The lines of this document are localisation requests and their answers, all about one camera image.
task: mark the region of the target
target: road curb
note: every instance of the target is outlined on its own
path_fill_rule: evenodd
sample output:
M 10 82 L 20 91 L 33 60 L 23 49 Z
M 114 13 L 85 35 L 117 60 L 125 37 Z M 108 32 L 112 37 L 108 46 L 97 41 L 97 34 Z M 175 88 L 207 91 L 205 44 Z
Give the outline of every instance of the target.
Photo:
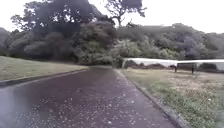
M 189 122 L 184 120 L 182 116 L 177 115 L 177 113 L 173 109 L 163 105 L 162 102 L 159 102 L 157 98 L 155 98 L 148 91 L 146 91 L 146 88 L 143 88 L 137 82 L 127 78 L 121 71 L 118 72 L 122 74 L 128 81 L 130 81 L 149 100 L 151 100 L 156 105 L 156 107 L 158 107 L 177 128 L 192 128 Z
M 34 80 L 41 80 L 44 78 L 57 77 L 57 76 L 66 75 L 66 74 L 69 75 L 69 74 L 73 74 L 73 73 L 77 73 L 77 72 L 81 72 L 81 71 L 85 71 L 85 70 L 88 70 L 88 69 L 80 69 L 80 70 L 74 70 L 74 71 L 51 74 L 51 75 L 44 75 L 44 76 L 34 76 L 34 77 L 18 78 L 18 79 L 13 79 L 13 80 L 4 80 L 4 81 L 0 81 L 0 88 L 13 86 L 13 85 L 21 84 L 21 83 L 25 83 L 25 82 L 31 82 Z

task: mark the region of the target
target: sky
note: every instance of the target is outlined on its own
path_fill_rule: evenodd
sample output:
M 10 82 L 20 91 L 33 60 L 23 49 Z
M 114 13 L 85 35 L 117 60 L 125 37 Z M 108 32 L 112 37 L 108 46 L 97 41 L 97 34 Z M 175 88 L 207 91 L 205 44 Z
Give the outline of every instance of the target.
M 31 0 L 5 0 L 0 4 L 0 27 L 14 30 L 10 17 L 22 14 L 23 5 Z M 101 0 L 89 0 L 103 14 L 109 14 Z M 164 25 L 183 23 L 204 32 L 224 33 L 224 0 L 143 0 L 147 7 L 146 17 L 128 14 L 123 22 L 131 21 L 141 25 Z

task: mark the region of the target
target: grass verge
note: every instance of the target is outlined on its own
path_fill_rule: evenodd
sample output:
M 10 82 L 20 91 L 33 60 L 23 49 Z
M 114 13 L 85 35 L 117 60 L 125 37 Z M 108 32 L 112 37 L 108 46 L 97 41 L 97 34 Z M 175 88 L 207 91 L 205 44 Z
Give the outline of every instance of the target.
M 85 69 L 85 66 L 28 61 L 0 56 L 0 80 L 51 75 Z
M 135 69 L 122 72 L 176 110 L 193 128 L 223 128 L 223 74 Z

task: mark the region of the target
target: path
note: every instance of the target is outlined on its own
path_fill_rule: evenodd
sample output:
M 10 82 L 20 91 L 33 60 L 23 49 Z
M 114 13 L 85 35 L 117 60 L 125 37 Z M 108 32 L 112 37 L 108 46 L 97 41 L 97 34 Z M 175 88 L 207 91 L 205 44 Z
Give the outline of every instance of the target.
M 0 89 L 0 128 L 174 128 L 112 69 Z

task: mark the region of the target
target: asphalt road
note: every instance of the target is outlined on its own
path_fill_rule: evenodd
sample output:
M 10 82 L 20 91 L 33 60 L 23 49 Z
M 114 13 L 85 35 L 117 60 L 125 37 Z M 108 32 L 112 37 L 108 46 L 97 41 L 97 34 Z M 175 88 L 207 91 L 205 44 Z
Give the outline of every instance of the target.
M 0 128 L 175 128 L 112 69 L 0 89 Z

